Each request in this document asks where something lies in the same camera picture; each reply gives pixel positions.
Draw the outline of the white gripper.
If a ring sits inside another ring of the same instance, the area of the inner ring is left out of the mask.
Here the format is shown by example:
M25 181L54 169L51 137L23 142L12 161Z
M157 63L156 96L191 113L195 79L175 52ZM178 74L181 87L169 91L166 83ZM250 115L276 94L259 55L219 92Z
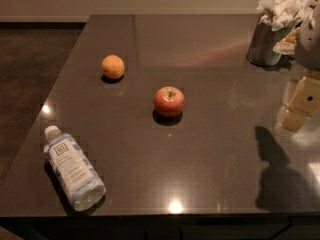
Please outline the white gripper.
M320 70L320 4L314 8L313 18L300 25L295 60L307 69ZM320 80L309 76L290 80L282 103L279 126L287 131L298 132L320 109Z

